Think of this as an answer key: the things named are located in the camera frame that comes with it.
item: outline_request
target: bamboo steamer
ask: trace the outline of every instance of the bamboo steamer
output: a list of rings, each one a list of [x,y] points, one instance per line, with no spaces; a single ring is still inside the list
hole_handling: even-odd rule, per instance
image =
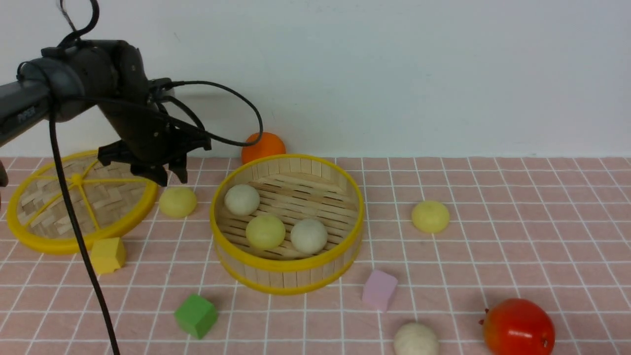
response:
[[[249,184],[261,196],[252,215],[238,217],[224,207],[226,192],[237,184]],[[268,213],[283,221],[285,240],[261,251],[250,246],[245,227]],[[245,286],[284,295],[310,292],[342,276],[360,250],[364,215],[362,194],[347,172],[298,154],[274,155],[238,168],[221,183],[210,208],[214,246],[225,270]],[[324,249],[314,255],[298,252],[290,241],[293,225],[305,218],[320,220],[329,233]]]
[[[133,176],[129,165],[103,166],[90,150],[62,159],[71,203],[88,250],[95,241],[123,237],[154,207],[158,185]],[[13,193],[7,223],[16,239],[40,253],[79,252],[54,163],[28,176]]]

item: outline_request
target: foam block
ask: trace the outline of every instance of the foam block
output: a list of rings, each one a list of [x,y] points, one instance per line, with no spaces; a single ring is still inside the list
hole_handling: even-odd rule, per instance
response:
[[[121,238],[107,238],[95,241],[90,252],[94,271],[109,274],[125,266],[127,251]]]
[[[215,306],[197,294],[191,294],[174,315],[179,327],[197,339],[202,339],[219,317]]]
[[[396,277],[373,270],[363,286],[362,302],[382,312],[387,311],[398,283]]]

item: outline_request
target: yellow cube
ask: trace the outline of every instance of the yellow cube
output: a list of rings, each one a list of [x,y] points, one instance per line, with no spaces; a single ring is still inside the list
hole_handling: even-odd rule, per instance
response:
[[[125,266],[127,251],[121,238],[101,239],[94,242],[90,260],[97,274],[109,274]]]

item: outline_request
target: yellow rim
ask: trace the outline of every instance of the yellow rim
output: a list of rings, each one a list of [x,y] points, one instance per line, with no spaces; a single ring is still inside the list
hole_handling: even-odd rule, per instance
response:
[[[275,294],[279,296],[291,296],[294,294],[303,294],[307,292],[313,292],[317,289],[321,289],[322,287],[340,278],[346,271],[348,271],[351,265],[353,265],[353,263],[355,262],[355,259],[357,259],[357,255],[359,255],[362,245],[361,244],[358,245],[357,250],[355,250],[355,252],[353,253],[353,256],[351,257],[351,260],[346,265],[344,265],[344,267],[340,271],[336,272],[335,274],[332,274],[330,277],[326,279],[322,279],[321,281],[316,282],[314,284],[309,284],[303,287],[292,287],[288,289],[262,286],[260,284],[252,282],[246,279],[245,277],[239,275],[237,272],[232,270],[232,268],[228,265],[227,262],[224,262],[223,258],[221,257],[221,253],[217,250],[217,248],[218,248],[217,244],[215,244],[215,250],[217,251],[217,257],[219,258],[219,262],[221,263],[223,268],[226,270],[226,272],[228,272],[230,276],[232,276],[235,280],[237,280],[237,282],[240,282],[241,284],[247,287],[250,287],[253,290],[257,290],[263,293]]]
[[[344,177],[347,178],[347,180],[351,182],[351,185],[353,186],[353,189],[355,190],[355,193],[357,194],[357,197],[359,198],[358,218],[357,218],[357,221],[355,222],[355,225],[353,226],[353,229],[349,233],[348,237],[344,238],[344,241],[342,241],[342,243],[340,243],[333,249],[325,253],[322,253],[320,255],[313,256],[311,258],[301,259],[301,260],[287,260],[287,261],[270,260],[270,259],[265,259],[265,258],[259,258],[258,256],[254,256],[242,251],[241,249],[234,246],[219,230],[219,227],[217,226],[217,221],[215,219],[215,206],[217,206],[216,204],[217,199],[219,199],[219,195],[221,194],[223,189],[226,188],[226,185],[228,184],[228,182],[232,178],[234,178],[238,173],[252,167],[253,165],[256,165],[261,162],[265,162],[267,160],[274,160],[274,159],[280,159],[280,158],[303,158],[303,159],[315,160],[322,164],[328,165],[332,169],[335,169],[340,174],[344,175]],[[340,169],[337,165],[329,162],[328,160],[324,160],[318,157],[313,157],[311,155],[304,155],[304,154],[272,155],[270,157],[253,160],[252,162],[249,162],[243,165],[242,167],[239,167],[237,170],[233,171],[230,175],[228,175],[226,179],[224,179],[221,182],[221,184],[219,185],[219,188],[217,188],[217,191],[215,191],[213,202],[210,205],[210,225],[213,231],[213,235],[215,236],[215,243],[218,243],[219,246],[221,246],[221,248],[224,251],[226,251],[228,255],[232,256],[234,259],[248,266],[252,266],[254,268],[258,268],[262,270],[267,270],[267,271],[272,271],[272,272],[294,272],[294,271],[307,270],[310,268],[324,265],[326,263],[329,263],[337,259],[339,255],[344,253],[355,242],[358,235],[360,234],[359,232],[362,229],[363,215],[364,215],[363,204],[364,204],[363,196],[355,180],[346,171],[344,171],[343,169]]]
[[[96,155],[96,154],[97,154],[96,150],[92,150],[89,152],[76,153],[76,154],[72,154],[63,158],[62,161],[65,162],[67,160],[88,157],[90,155]],[[83,175],[85,176],[86,173],[97,162],[98,161],[95,159],[95,162],[93,164],[90,164],[90,166],[83,173]],[[40,169],[35,171],[33,174],[31,174],[31,176],[26,178],[18,186],[18,188],[15,190],[15,192],[13,193],[13,196],[11,197],[9,201],[8,210],[6,212],[7,225],[9,226],[9,228],[11,229],[11,232],[13,232],[17,240],[19,240],[21,243],[23,243],[24,245],[26,245],[27,247],[33,250],[39,251],[41,253],[57,254],[57,255],[78,253],[79,244],[77,243],[75,238],[64,238],[64,239],[43,238],[41,236],[38,236],[29,232],[28,229],[18,219],[17,211],[18,211],[18,204],[20,202],[20,196],[24,193],[24,191],[28,188],[28,186],[33,180],[41,178],[42,173],[44,173],[45,171],[48,171],[49,169],[54,169],[54,167],[55,167],[54,162],[41,167]],[[108,181],[124,182],[123,179],[99,179],[98,182],[107,183]],[[99,239],[116,238],[116,237],[124,236],[129,231],[134,229],[140,222],[142,222],[142,220],[147,216],[147,214],[149,214],[149,212],[153,208],[155,201],[157,199],[159,187],[153,181],[150,181],[150,180],[145,180],[145,181],[147,182],[147,186],[144,189],[144,193],[142,197],[140,198],[136,206],[128,214],[126,214],[123,218],[121,218],[118,222],[106,228],[101,229],[98,223],[96,222],[96,217],[94,216],[92,210],[91,209],[88,210],[90,213],[90,217],[93,223],[95,224],[95,228],[97,230],[91,234],[87,234],[83,236],[83,240],[85,241],[85,245],[88,248],[88,250],[90,250],[92,248],[92,244],[94,244],[94,242],[98,241]],[[68,183],[69,189],[73,187],[75,187],[74,184]],[[83,190],[81,185],[78,185],[77,187],[79,188],[79,191],[83,197],[84,202],[86,203],[86,206],[90,206],[90,204],[88,203],[88,197],[85,195],[85,191]],[[62,198],[61,194],[58,194],[53,199],[51,199],[51,201],[46,203],[44,208],[50,205],[53,201],[57,200],[58,198]]]

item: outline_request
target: green cube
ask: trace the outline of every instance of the green cube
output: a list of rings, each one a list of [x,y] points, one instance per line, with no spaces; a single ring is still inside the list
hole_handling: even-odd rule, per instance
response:
[[[217,322],[215,306],[197,294],[191,294],[175,311],[180,328],[197,339],[202,339]]]

